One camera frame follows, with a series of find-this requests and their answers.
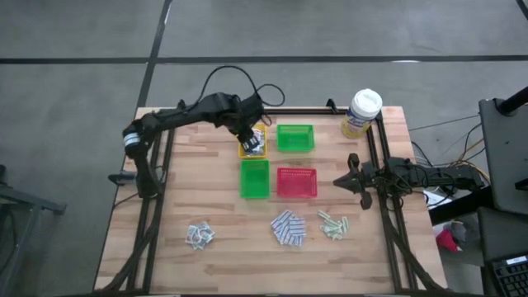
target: red basket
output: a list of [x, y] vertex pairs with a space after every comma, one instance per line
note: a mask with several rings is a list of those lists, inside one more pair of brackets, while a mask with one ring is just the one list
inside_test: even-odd
[[277, 195], [280, 197], [316, 197], [317, 171], [308, 168], [278, 168]]

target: gray floor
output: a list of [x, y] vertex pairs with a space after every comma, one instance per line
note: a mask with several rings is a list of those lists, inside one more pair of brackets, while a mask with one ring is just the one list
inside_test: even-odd
[[[148, 57], [163, 0], [0, 0], [0, 58]], [[528, 54], [514, 0], [175, 1], [160, 56]], [[370, 87], [403, 106], [409, 128], [476, 115], [484, 98], [526, 85], [528, 62], [251, 64], [287, 106], [340, 105]], [[68, 203], [44, 216], [25, 260], [23, 295], [91, 290], [145, 65], [0, 65], [0, 163], [9, 183]], [[158, 65], [147, 106], [194, 101], [214, 65]], [[208, 92], [250, 89], [226, 70]], [[269, 101], [277, 94], [262, 94]], [[434, 163], [458, 158], [478, 118], [414, 130]], [[471, 140], [481, 136], [477, 131]], [[486, 168], [485, 156], [475, 162]], [[476, 266], [444, 255], [450, 287], [478, 293]]]

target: plastic basket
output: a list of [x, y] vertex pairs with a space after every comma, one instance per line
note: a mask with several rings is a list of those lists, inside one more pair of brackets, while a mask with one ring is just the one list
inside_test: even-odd
[[266, 132], [266, 125], [263, 123], [259, 123], [253, 126], [255, 129], [259, 129], [264, 133], [264, 153], [259, 155], [247, 155], [246, 152], [244, 152], [244, 149], [242, 148], [241, 144], [238, 144], [238, 156], [240, 158], [265, 158], [267, 157], [267, 132]]
[[278, 125], [277, 147], [280, 152], [309, 152], [314, 149], [312, 125]]
[[243, 160], [240, 163], [240, 196], [245, 199], [270, 196], [270, 162]]
[[309, 168], [278, 168], [277, 195], [280, 197], [316, 197], [317, 171]]

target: green basket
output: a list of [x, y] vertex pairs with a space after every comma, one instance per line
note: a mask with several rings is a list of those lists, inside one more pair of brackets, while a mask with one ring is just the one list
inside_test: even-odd
[[243, 160], [240, 163], [240, 196], [244, 199], [270, 196], [270, 161]]
[[314, 149], [312, 125], [278, 125], [277, 147], [280, 152], [309, 152]]

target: wooden tabletop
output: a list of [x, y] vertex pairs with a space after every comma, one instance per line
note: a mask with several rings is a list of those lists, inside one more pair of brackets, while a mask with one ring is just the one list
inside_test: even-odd
[[[138, 109], [137, 116], [156, 110]], [[384, 107], [384, 123], [391, 154], [413, 158], [403, 109]], [[244, 200], [238, 194], [240, 159], [237, 140], [225, 129], [208, 123], [178, 128], [172, 148], [162, 225], [153, 269], [153, 294], [324, 294], [392, 293], [380, 208], [372, 191], [369, 210], [360, 207], [360, 196], [332, 185], [348, 172], [347, 157], [357, 153], [370, 160], [366, 137], [347, 139], [339, 130], [342, 115], [274, 115], [268, 128], [271, 163], [271, 197]], [[276, 124], [311, 124], [315, 149], [311, 153], [279, 153]], [[382, 156], [377, 133], [378, 155]], [[278, 167], [317, 169], [318, 196], [288, 199], [276, 195]], [[135, 170], [125, 160], [126, 170]], [[136, 192], [123, 186], [116, 201]], [[111, 216], [95, 288], [108, 284], [131, 253], [141, 200], [119, 205]], [[293, 210], [307, 222], [302, 248], [281, 246], [270, 222], [283, 210]], [[350, 230], [341, 241], [319, 231], [317, 211], [335, 218], [346, 216]], [[403, 207], [411, 249], [440, 285], [446, 279], [432, 234], [423, 197], [405, 196]], [[204, 251], [186, 244], [189, 224], [207, 221], [216, 232]], [[398, 255], [404, 287], [405, 273]], [[143, 279], [140, 263], [138, 286]]]

